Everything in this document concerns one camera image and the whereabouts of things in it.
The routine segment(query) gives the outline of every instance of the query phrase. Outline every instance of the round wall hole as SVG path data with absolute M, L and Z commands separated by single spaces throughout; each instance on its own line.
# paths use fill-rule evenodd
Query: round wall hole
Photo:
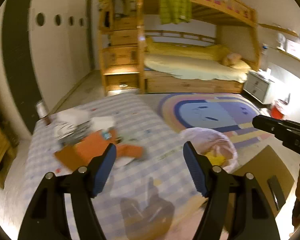
M 84 26 L 84 20 L 83 20 L 83 18 L 80 18 L 79 19 L 79 25 L 82 27 L 82 26 Z
M 57 26 L 60 26 L 61 25 L 61 15 L 60 14 L 57 14 L 55 17 L 54 17 L 54 22 Z
M 44 17 L 43 13 L 38 13 L 37 14 L 36 22 L 37 22 L 37 25 L 39 25 L 39 26 L 43 26 L 44 25 L 45 17 Z
M 69 17 L 68 22 L 69 22 L 70 26 L 73 26 L 73 24 L 74 24 L 74 18 L 73 18 L 73 16 Z

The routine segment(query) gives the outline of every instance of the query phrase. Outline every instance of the area rug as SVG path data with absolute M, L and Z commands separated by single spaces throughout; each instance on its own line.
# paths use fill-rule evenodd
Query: area rug
M 237 149 L 270 136 L 253 127 L 252 119 L 260 111 L 239 94 L 168 94 L 159 102 L 158 114 L 176 132 L 191 127 L 222 132 Z

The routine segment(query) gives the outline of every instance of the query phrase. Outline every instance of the wooden bunk bed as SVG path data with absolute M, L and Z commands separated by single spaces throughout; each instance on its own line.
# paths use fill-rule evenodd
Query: wooden bunk bed
M 145 71 L 144 58 L 146 35 L 176 37 L 222 44 L 224 26 L 244 26 L 249 29 L 254 60 L 242 59 L 253 70 L 258 70 L 260 52 L 257 39 L 257 19 L 254 9 L 238 0 L 190 0 L 192 19 L 216 25 L 215 37 L 205 35 L 145 30 L 144 15 L 159 14 L 159 0 L 136 0 L 135 7 L 127 17 L 115 20 L 111 2 L 100 10 L 98 33 L 99 62 L 102 82 L 107 94 L 110 90 L 138 88 L 140 93 L 167 92 L 207 92 L 240 93 L 243 83 L 228 80 L 179 79 L 171 74 L 158 71 Z M 106 12 L 110 15 L 110 25 L 103 25 Z M 110 46 L 103 48 L 102 36 L 108 34 Z

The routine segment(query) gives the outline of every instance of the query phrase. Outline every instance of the upper bunk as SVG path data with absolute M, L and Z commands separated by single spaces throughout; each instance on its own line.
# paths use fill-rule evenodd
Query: upper bunk
M 257 26 L 254 9 L 239 0 L 190 0 L 192 19 L 215 25 Z M 159 14 L 159 0 L 137 0 L 144 14 Z

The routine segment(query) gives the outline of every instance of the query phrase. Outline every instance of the white nightstand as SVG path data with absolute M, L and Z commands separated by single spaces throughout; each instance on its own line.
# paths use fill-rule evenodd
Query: white nightstand
M 252 95 L 264 105 L 271 104 L 277 95 L 279 86 L 271 79 L 266 80 L 255 72 L 248 73 L 248 79 L 243 86 L 243 90 Z

